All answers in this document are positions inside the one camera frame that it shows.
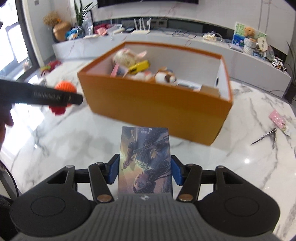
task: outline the pink candy wrapper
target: pink candy wrapper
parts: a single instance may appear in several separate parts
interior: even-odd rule
[[[275,123],[275,125],[283,133],[285,133],[287,136],[290,136],[291,132],[290,132],[289,127],[286,124],[286,121],[284,120],[284,118],[276,110],[271,112],[271,114],[269,115],[269,118],[273,121],[273,123]]]

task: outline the white logo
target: white logo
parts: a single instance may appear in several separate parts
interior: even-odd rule
[[[143,195],[143,196],[141,196],[141,199],[143,200],[143,201],[146,201],[146,200],[148,200],[150,197],[149,196],[147,196],[147,195]]]

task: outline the open storage box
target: open storage box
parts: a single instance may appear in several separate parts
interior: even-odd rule
[[[124,47],[136,53],[147,50],[145,59],[153,73],[168,67],[177,79],[215,87],[220,96],[169,84],[110,77],[112,57]],[[223,57],[189,47],[124,42],[83,68],[78,77],[93,112],[137,126],[168,127],[170,135],[205,145],[213,143],[232,106]]]

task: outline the metal tweezers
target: metal tweezers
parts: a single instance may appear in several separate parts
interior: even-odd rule
[[[253,145],[253,144],[257,143],[258,141],[263,140],[263,138],[271,136],[271,135],[274,136],[273,143],[272,143],[272,149],[274,149],[275,143],[276,143],[276,128],[273,128],[270,132],[268,132],[267,134],[261,136],[260,139],[258,139],[257,141],[254,141],[251,145]]]

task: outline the television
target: television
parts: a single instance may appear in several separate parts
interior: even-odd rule
[[[187,2],[187,3],[195,3],[198,4],[199,0],[182,0],[177,2]],[[143,2],[139,0],[98,0],[98,7],[105,7],[114,4],[128,3],[128,2]]]

